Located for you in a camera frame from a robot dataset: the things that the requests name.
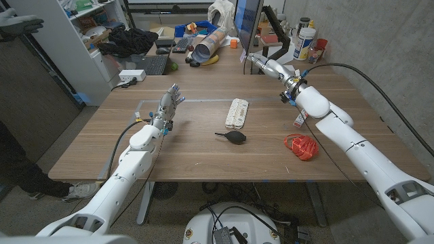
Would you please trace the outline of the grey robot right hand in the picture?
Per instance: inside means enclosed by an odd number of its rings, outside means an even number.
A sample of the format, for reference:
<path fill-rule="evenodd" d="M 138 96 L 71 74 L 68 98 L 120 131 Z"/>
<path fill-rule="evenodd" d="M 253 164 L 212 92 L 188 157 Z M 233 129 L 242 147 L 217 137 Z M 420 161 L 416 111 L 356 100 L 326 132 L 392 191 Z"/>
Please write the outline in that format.
<path fill-rule="evenodd" d="M 278 63 L 276 60 L 268 59 L 260 54 L 250 53 L 247 59 L 256 65 L 264 74 L 272 78 L 278 79 L 290 91 L 299 87 L 304 89 L 307 87 L 298 76 L 294 69 L 288 69 L 286 66 Z"/>

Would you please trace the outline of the person grey gloved hand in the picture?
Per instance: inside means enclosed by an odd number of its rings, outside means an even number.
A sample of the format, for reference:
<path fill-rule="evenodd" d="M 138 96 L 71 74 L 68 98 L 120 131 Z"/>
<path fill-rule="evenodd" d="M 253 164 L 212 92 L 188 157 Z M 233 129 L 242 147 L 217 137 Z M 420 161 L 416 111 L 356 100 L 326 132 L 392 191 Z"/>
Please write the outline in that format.
<path fill-rule="evenodd" d="M 13 37 L 21 34 L 37 33 L 44 21 L 36 15 L 16 16 L 14 8 L 1 12 L 1 36 Z"/>

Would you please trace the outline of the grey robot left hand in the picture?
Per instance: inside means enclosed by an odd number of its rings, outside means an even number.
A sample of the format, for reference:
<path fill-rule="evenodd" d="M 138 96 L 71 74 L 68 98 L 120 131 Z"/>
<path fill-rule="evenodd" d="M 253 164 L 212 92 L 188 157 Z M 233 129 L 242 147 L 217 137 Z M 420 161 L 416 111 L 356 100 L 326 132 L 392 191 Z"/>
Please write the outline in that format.
<path fill-rule="evenodd" d="M 163 129 L 173 119 L 177 106 L 185 100 L 185 97 L 180 96 L 179 86 L 175 83 L 161 97 L 151 125 L 158 129 Z"/>

